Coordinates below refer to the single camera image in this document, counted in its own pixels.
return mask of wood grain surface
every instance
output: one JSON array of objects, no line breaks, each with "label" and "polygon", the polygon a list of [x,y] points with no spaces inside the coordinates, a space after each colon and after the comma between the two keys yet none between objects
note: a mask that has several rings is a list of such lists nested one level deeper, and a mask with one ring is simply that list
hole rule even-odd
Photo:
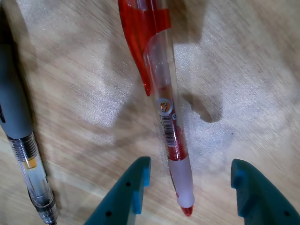
[{"label": "wood grain surface", "polygon": [[[181,212],[156,112],[117,0],[2,0],[35,134],[60,209],[81,225],[123,172],[152,158],[137,225],[241,225],[234,158],[256,166],[300,211],[300,1],[169,0],[195,209]],[[43,224],[0,131],[0,224]]]}]

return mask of pen tip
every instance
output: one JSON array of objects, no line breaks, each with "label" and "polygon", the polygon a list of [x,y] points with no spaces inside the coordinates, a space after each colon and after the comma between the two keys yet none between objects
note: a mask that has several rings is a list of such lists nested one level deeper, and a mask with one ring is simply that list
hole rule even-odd
[{"label": "pen tip", "polygon": [[189,207],[189,208],[181,208],[183,213],[187,216],[187,217],[190,217],[193,213],[193,209],[194,209],[194,206],[192,207]]}]

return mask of barcode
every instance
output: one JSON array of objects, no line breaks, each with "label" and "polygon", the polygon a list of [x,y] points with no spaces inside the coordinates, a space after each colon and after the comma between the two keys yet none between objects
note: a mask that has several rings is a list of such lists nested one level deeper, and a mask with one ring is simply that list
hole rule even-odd
[{"label": "barcode", "polygon": [[168,147],[175,147],[175,138],[174,138],[174,128],[173,128],[173,122],[172,119],[170,119],[169,116],[161,116],[160,121],[161,125],[164,128],[164,133],[165,133],[165,141],[167,143]]}]

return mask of gray mechanical pencil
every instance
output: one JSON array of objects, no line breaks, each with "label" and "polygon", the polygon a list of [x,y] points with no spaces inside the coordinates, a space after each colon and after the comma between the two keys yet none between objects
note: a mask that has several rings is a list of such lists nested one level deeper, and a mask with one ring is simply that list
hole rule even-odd
[{"label": "gray mechanical pencil", "polygon": [[16,73],[12,35],[0,7],[0,125],[23,172],[32,204],[46,224],[56,224],[58,212],[33,134],[26,97]]}]

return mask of pen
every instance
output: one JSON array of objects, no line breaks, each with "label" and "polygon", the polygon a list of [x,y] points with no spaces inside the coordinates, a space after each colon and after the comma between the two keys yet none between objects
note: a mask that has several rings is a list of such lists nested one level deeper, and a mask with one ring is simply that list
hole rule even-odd
[{"label": "pen", "polygon": [[194,208],[193,177],[178,100],[171,22],[165,0],[119,0],[123,31],[152,95],[164,134],[170,176],[186,216]]},{"label": "pen", "polygon": [[13,39],[0,8],[0,124],[23,172],[29,197],[43,222],[56,224],[55,199],[33,134],[30,111],[13,61]]}]

